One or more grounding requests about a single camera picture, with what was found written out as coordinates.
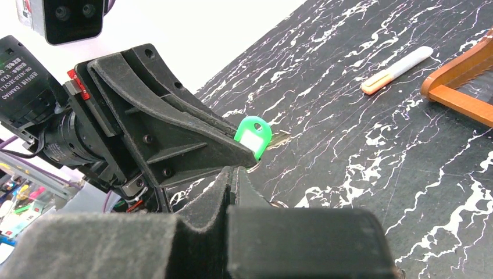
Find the orange and white marker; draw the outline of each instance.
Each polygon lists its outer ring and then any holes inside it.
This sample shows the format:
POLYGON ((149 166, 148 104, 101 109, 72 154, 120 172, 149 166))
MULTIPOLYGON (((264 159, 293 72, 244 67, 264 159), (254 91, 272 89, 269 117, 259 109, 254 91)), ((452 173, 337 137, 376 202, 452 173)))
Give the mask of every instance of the orange and white marker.
POLYGON ((361 90, 368 95, 377 92, 380 88, 389 84, 401 74, 404 74, 412 67, 418 65, 421 61, 430 57, 432 53, 433 49, 429 46, 422 46, 418 48, 401 60, 395 62, 392 66, 368 78, 363 84, 361 84, 361 90))

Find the screw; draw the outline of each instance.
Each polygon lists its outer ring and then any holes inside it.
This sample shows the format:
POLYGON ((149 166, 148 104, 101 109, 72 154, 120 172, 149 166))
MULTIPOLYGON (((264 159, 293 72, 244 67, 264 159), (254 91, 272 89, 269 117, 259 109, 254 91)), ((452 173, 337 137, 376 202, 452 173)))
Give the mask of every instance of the screw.
POLYGON ((151 135, 145 135, 145 136, 144 136, 144 142, 145 142, 146 144, 150 144, 150 143, 152 143, 152 141, 153 141, 153 140, 154 140, 154 139, 152 138, 152 136, 151 136, 151 135))
POLYGON ((172 173, 171 173, 171 170, 170 170, 170 169, 166 168, 166 169, 164 169, 164 170, 163 170, 163 175, 164 175, 165 177, 170 177, 170 176, 171 176, 171 174, 172 174, 172 173))

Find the key tag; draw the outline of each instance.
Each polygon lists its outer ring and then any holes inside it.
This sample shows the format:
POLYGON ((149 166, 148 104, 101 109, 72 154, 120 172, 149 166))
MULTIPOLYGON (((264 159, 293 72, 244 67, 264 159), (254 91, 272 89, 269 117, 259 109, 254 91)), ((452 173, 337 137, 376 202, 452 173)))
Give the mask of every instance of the key tag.
POLYGON ((257 160, 260 159, 271 139, 272 130, 269 124, 257 116, 245 117, 234 135, 234 140, 253 151, 257 160), (260 125, 260 128, 255 128, 255 124, 260 125))

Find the black marble table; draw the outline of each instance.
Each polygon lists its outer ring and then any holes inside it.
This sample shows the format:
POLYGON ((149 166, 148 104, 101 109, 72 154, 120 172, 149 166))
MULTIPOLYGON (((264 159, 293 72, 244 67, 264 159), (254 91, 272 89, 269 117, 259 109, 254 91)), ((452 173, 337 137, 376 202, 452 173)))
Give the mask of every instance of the black marble table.
POLYGON ((419 94, 492 15, 491 0, 308 0, 197 97, 233 123, 256 115, 291 133, 251 173, 267 198, 373 212, 408 278, 493 278, 491 129, 419 94), (432 58, 363 94, 362 81, 422 45, 432 58))

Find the white wall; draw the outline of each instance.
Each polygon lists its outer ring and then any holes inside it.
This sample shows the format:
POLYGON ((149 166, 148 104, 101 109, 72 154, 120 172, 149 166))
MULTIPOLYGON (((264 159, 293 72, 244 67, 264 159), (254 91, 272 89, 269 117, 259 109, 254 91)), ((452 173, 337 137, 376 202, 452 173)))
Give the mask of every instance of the white wall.
MULTIPOLYGON (((282 21, 305 0, 117 0, 93 40, 50 46, 17 21, 15 0, 0 1, 0 38, 14 35, 60 83, 78 62, 152 43, 191 92, 282 21)), ((0 128, 0 138, 12 134, 0 128)), ((21 142, 13 149, 25 150, 21 142)), ((47 169, 50 165, 33 159, 47 169)))

